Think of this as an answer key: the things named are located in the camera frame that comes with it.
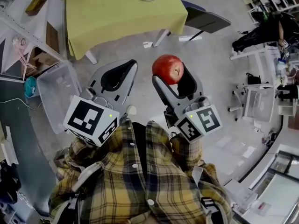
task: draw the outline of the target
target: white cube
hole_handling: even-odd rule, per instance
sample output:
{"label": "white cube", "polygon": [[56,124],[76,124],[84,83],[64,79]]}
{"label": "white cube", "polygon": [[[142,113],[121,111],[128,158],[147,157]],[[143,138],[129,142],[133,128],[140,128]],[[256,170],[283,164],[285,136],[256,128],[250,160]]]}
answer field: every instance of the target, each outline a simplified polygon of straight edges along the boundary
{"label": "white cube", "polygon": [[222,127],[219,114],[214,105],[201,107],[186,112],[176,123],[177,127],[189,142],[194,142]]}
{"label": "white cube", "polygon": [[74,96],[64,126],[84,141],[101,147],[120,125],[119,112]]}

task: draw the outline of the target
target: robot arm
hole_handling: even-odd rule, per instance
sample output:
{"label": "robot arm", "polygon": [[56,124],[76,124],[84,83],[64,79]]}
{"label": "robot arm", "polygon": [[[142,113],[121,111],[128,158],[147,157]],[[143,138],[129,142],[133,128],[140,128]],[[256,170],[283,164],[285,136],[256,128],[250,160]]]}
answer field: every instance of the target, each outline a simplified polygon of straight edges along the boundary
{"label": "robot arm", "polygon": [[74,96],[64,126],[85,142],[101,147],[132,104],[127,99],[138,69],[135,60],[99,68],[80,97]]}
{"label": "robot arm", "polygon": [[168,127],[177,127],[189,142],[222,127],[215,106],[203,94],[201,81],[191,75],[185,64],[178,95],[161,77],[154,75],[152,82],[167,106],[164,116]]}
{"label": "robot arm", "polygon": [[[128,96],[137,69],[137,61],[132,59],[99,68],[80,97],[74,96],[64,126],[87,143],[102,146],[132,106]],[[203,95],[201,81],[185,65],[178,95],[159,76],[154,75],[152,82],[167,106],[164,115],[168,127],[177,127],[189,142],[221,128],[215,106]]]}

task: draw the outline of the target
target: black chair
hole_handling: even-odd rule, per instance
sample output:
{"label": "black chair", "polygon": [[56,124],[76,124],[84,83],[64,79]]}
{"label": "black chair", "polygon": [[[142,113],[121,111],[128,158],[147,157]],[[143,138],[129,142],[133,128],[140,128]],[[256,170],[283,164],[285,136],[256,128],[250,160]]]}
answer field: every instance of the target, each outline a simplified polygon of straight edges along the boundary
{"label": "black chair", "polygon": [[203,32],[214,33],[231,25],[229,20],[214,13],[207,12],[200,6],[183,0],[182,3],[188,12],[185,25],[200,30],[200,32],[194,35],[190,41]]}

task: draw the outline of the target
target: chair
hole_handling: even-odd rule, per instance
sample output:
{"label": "chair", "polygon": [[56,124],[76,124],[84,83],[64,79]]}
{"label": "chair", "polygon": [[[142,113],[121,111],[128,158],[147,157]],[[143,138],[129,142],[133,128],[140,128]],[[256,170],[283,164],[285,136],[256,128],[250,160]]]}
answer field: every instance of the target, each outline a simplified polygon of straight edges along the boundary
{"label": "chair", "polygon": [[203,32],[214,33],[231,25],[231,22],[229,20],[226,20],[225,18],[220,17],[214,13],[207,12],[200,6],[183,0],[182,3],[184,4],[188,12],[185,25],[201,30],[196,35],[194,35],[190,39],[190,41]]}
{"label": "chair", "polygon": [[[246,98],[241,100],[241,96],[246,95]],[[241,118],[247,121],[261,121],[269,123],[271,121],[275,89],[271,84],[251,84],[246,85],[240,89],[237,86],[237,90],[233,91],[233,94],[238,99],[238,105],[228,109],[229,112],[241,110],[239,112],[236,121]]]}

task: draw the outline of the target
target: table leg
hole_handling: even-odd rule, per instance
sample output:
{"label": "table leg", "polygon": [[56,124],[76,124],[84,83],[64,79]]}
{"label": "table leg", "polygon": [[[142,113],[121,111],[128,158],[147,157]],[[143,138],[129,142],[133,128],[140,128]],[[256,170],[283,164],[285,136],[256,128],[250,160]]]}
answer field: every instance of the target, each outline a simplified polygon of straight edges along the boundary
{"label": "table leg", "polygon": [[241,58],[241,57],[258,54],[258,53],[261,53],[261,52],[265,52],[265,49],[262,48],[262,49],[259,49],[259,50],[254,50],[254,51],[249,51],[249,52],[242,52],[239,55],[231,56],[230,59],[235,60],[235,59],[238,59],[238,58]]}
{"label": "table leg", "polygon": [[169,33],[168,29],[162,29],[159,34],[158,37],[156,38],[156,41],[153,43],[153,47],[157,47],[160,42],[163,40],[164,37],[166,37],[166,35]]}
{"label": "table leg", "polygon": [[256,64],[257,64],[257,67],[258,67],[259,75],[261,77],[261,82],[264,83],[265,80],[264,80],[264,74],[263,74],[263,65],[262,65],[260,55],[259,54],[254,54],[254,56],[256,58]]}
{"label": "table leg", "polygon": [[85,53],[85,56],[87,56],[87,58],[91,61],[92,64],[97,64],[98,61],[97,61],[97,58],[95,58],[94,54],[88,50],[86,53]]}

